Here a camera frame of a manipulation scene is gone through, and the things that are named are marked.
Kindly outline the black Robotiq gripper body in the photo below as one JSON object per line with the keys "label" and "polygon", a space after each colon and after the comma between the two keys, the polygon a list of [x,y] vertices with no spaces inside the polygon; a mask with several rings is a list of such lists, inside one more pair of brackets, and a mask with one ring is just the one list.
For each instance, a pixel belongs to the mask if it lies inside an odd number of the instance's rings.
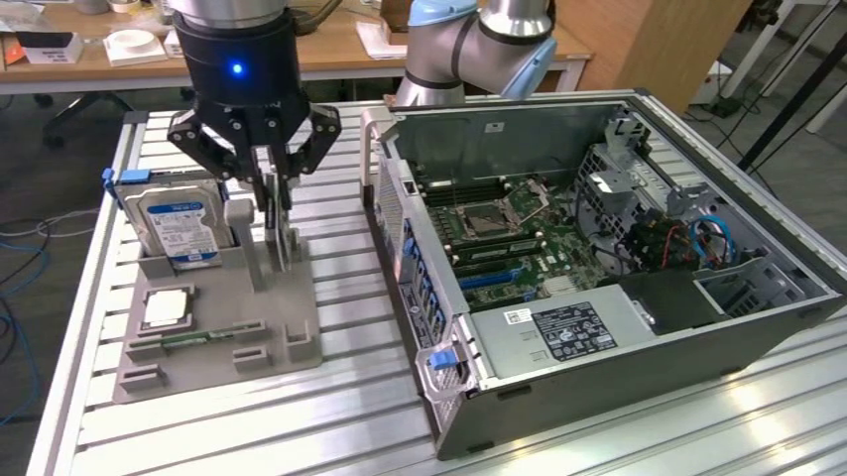
{"label": "black Robotiq gripper body", "polygon": [[274,105],[310,103],[288,12],[176,12],[196,99],[192,109],[244,111],[254,147],[274,157]]}

